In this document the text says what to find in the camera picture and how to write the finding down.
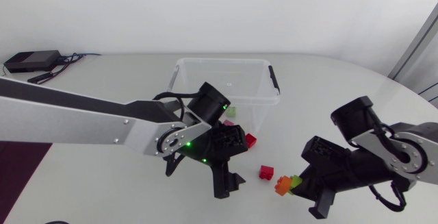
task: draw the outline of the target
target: black wire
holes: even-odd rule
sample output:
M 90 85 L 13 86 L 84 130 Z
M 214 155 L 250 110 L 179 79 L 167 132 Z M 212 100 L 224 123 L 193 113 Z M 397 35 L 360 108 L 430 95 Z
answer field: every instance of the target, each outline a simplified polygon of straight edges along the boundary
M 419 95 L 423 94 L 424 92 L 426 92 L 427 90 L 429 90 L 430 88 L 432 88 L 433 86 L 436 86 L 438 83 L 433 84 L 431 87 L 427 88 L 426 90 L 423 90 L 422 92 L 418 93 Z
M 397 186 L 394 184 L 394 182 L 391 183 L 392 191 L 394 192 L 395 196 L 399 200 L 400 204 L 396 205 L 388 200 L 386 200 L 384 197 L 378 193 L 378 191 L 375 189 L 374 185 L 369 186 L 371 192 L 376 196 L 376 199 L 379 200 L 381 203 L 383 203 L 384 206 L 389 208 L 390 210 L 394 212 L 401 212 L 404 210 L 404 207 L 406 206 L 406 199 L 404 198 L 404 195 L 402 192 L 400 192 L 397 188 Z
M 68 223 L 65 221 L 51 221 L 51 222 L 48 222 L 46 224 L 68 224 Z
M 38 82 L 38 84 L 43 84 L 49 80 L 52 80 L 54 77 L 58 76 L 61 72 L 63 72 L 65 69 L 67 69 L 67 67 L 69 67 L 71 64 L 75 63 L 76 61 L 82 59 L 84 56 L 85 56 L 84 54 L 77 54 L 77 53 L 74 53 L 74 54 L 68 56 L 69 60 L 67 62 L 65 62 L 66 59 L 62 60 L 64 65 L 60 70 L 54 72 L 51 77 L 49 77 L 45 80 L 42 80 L 41 82 Z
M 193 93 L 193 94 L 181 94 L 181 93 L 172 93 L 172 92 L 163 92 L 161 94 L 156 95 L 153 100 L 157 101 L 163 98 L 173 97 L 176 98 L 179 102 L 179 106 L 181 108 L 181 114 L 179 115 L 179 120 L 182 121 L 184 117 L 184 102 L 182 98 L 195 98 L 200 97 L 202 95 L 201 92 Z
M 388 126 L 385 123 L 381 123 L 381 125 L 386 128 L 388 130 L 389 133 L 391 133 L 391 135 L 393 136 L 395 134 L 394 130 L 392 128 L 390 128 L 390 126 Z
M 371 119 L 373 121 L 372 127 L 373 127 L 373 130 L 374 130 L 374 133 L 376 134 L 376 137 L 381 142 L 382 146 L 386 150 L 388 150 L 390 153 L 392 153 L 394 156 L 396 156 L 400 161 L 403 161 L 402 154 L 399 152 L 399 150 L 397 150 L 396 146 L 390 141 L 390 139 L 385 136 L 386 132 L 383 130 L 382 126 L 383 127 L 385 127 L 385 126 L 389 127 L 389 126 L 386 125 L 386 124 L 382 124 L 379 121 L 379 119 L 378 119 L 378 117 L 377 117 L 377 115 L 375 113 L 370 112 L 369 110 L 364 110 L 364 112 L 365 112 L 365 117 L 366 118 L 368 117 L 366 112 L 370 115 L 370 117 L 371 117 Z
M 435 100 L 436 98 L 438 98 L 438 96 L 436 96 L 436 97 L 433 97 L 432 99 L 430 99 L 430 100 L 429 100 L 429 102 L 431 102 L 431 101 Z

